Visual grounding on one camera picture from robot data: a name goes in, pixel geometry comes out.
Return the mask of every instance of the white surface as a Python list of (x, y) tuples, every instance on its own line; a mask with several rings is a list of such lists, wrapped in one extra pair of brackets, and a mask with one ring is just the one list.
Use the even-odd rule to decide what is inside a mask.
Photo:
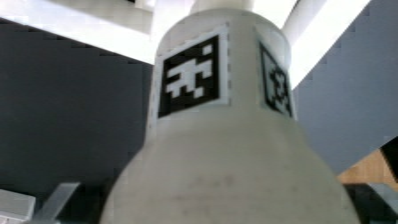
[(0, 190), (0, 216), (16, 220), (30, 220), (36, 198), (11, 191)]
[(291, 44), (291, 88), (297, 87), (370, 0), (300, 0), (282, 28)]
[[(224, 25), (229, 104), (204, 103), (158, 118), (163, 55), (179, 48), (183, 52), (185, 43), (203, 43), (201, 37)], [(211, 10), (181, 21), (165, 37), (146, 144), (114, 185), (101, 224), (357, 224), (348, 195), (307, 147), (297, 122), (261, 106), (259, 41), (282, 69), (290, 63), (275, 26), (243, 11)]]

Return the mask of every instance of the white panel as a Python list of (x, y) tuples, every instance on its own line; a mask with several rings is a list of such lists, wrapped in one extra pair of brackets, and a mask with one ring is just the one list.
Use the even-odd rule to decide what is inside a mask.
[(297, 87), (370, 0), (300, 0), (284, 34), (291, 43), (291, 88)]
[(153, 15), (128, 1), (2, 0), (0, 17), (153, 63)]
[(36, 198), (11, 191), (0, 190), (0, 216), (16, 220), (32, 218)]

